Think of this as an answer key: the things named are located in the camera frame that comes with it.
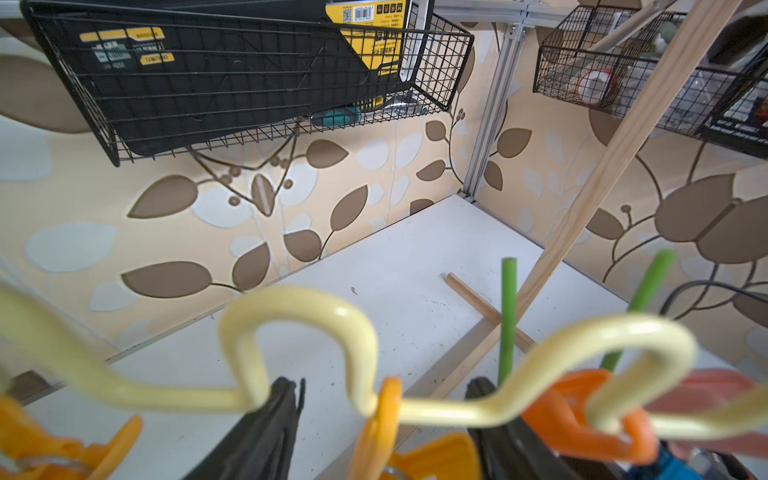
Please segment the pink end clothespin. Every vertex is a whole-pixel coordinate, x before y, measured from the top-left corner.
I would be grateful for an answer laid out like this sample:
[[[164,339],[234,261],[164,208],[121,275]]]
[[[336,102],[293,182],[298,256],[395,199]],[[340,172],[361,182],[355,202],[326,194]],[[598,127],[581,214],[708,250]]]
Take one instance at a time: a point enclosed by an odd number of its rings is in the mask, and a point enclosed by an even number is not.
[[[756,385],[745,374],[727,369],[698,369],[692,371],[676,387],[645,406],[649,413],[692,414],[713,410],[740,397]],[[670,452],[681,460],[690,460],[693,450],[746,455],[767,459],[767,435],[749,432],[719,440],[671,441]]]

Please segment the white artificial tulip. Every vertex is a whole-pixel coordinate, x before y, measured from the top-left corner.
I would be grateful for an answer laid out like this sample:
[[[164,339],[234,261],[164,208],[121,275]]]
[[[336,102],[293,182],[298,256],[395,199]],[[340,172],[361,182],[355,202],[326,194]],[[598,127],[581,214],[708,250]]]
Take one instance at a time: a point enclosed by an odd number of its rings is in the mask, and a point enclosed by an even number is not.
[[[507,257],[501,265],[501,321],[498,385],[502,386],[513,369],[517,329],[517,259]]]
[[[655,295],[662,287],[664,279],[674,261],[675,253],[672,249],[662,249],[653,257],[629,302],[628,313],[643,313],[648,310]],[[613,373],[618,367],[623,354],[623,350],[614,350],[605,354],[601,359],[599,368]]]

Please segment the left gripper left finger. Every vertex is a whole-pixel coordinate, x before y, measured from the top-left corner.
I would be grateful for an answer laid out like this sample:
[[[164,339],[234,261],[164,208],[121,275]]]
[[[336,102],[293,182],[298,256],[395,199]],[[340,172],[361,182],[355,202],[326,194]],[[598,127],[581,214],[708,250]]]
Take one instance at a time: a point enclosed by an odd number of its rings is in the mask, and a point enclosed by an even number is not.
[[[185,479],[286,479],[305,392],[305,380],[276,379],[266,404],[244,415]]]

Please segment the yellow clip hanger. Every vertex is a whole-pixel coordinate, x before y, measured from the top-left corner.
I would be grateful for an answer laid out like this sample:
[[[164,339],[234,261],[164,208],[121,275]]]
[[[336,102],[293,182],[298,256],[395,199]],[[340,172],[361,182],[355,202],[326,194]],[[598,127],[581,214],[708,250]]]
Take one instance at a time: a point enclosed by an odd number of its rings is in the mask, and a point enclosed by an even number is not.
[[[68,386],[95,400],[129,410],[244,413],[261,408],[271,384],[255,331],[276,320],[295,320],[325,332],[342,348],[346,393],[355,410],[374,413],[378,336],[355,305],[325,292],[271,287],[237,299],[222,316],[218,336],[233,388],[156,386],[111,370],[46,305],[9,284],[1,287],[1,333],[52,370]],[[492,395],[466,402],[410,398],[405,424],[495,427],[519,416],[570,368],[620,349],[639,354],[623,372],[590,395],[586,418],[616,433],[620,420],[668,392],[693,367],[698,345],[684,326],[653,315],[628,313],[569,326],[536,345]]]

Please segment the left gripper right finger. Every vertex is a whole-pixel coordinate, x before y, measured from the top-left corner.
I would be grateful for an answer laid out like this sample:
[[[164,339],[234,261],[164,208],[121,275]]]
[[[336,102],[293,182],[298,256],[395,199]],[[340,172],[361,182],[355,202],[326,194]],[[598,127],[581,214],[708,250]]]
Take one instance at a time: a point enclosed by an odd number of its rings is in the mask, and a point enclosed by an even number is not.
[[[470,428],[482,479],[563,479],[564,464],[522,417],[497,427]]]

